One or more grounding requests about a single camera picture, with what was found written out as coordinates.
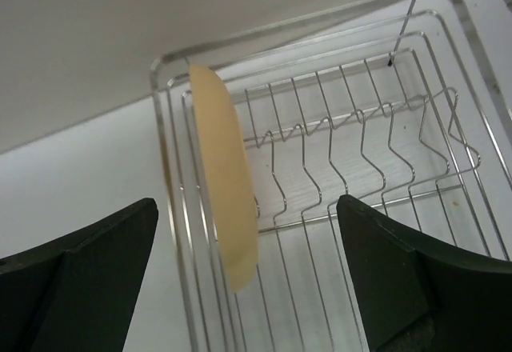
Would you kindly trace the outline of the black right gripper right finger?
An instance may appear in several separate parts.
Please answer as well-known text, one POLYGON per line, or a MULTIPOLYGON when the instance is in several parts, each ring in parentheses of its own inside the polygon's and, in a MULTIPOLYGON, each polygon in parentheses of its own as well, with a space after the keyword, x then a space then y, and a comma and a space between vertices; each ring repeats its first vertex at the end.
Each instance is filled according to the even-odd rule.
POLYGON ((372 351, 509 351, 511 264, 401 224, 346 194, 336 211, 372 351))

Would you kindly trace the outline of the beige plate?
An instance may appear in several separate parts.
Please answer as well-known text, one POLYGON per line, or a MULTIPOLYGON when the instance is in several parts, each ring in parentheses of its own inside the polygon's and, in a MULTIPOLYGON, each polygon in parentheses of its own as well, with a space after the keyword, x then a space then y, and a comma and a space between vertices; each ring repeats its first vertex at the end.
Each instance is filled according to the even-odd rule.
POLYGON ((212 69, 190 64, 189 79, 223 269, 239 292, 258 264, 258 208, 242 130, 230 93, 212 69))

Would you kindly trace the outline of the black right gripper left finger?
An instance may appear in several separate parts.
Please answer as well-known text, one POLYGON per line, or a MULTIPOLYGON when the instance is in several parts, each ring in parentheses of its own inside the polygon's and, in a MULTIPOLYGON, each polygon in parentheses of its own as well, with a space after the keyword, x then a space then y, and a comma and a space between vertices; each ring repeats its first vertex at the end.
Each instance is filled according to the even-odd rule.
POLYGON ((143 198, 1 260, 3 351, 121 351, 154 243, 143 198))

